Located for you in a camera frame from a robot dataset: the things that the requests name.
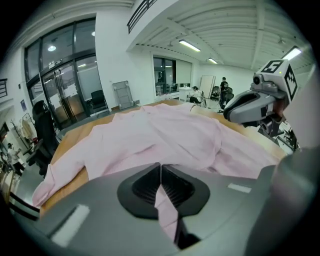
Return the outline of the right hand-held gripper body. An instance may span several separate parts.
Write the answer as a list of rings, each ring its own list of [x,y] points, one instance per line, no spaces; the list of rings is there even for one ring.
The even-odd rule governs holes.
[[[279,135],[285,120],[281,113],[294,99],[298,84],[287,59],[268,61],[254,73],[250,89],[234,96],[224,107],[223,116],[244,127],[261,127],[269,137]]]

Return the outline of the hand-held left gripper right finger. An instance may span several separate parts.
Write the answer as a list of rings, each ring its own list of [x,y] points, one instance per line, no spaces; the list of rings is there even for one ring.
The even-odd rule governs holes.
[[[197,215],[210,198],[203,181],[171,165],[161,167],[161,185],[182,218]]]

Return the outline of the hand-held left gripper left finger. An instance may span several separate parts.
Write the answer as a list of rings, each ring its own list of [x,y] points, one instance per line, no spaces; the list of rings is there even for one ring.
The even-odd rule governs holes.
[[[132,216],[157,220],[156,194],[161,184],[161,165],[138,167],[138,172],[125,178],[117,188],[117,199]]]

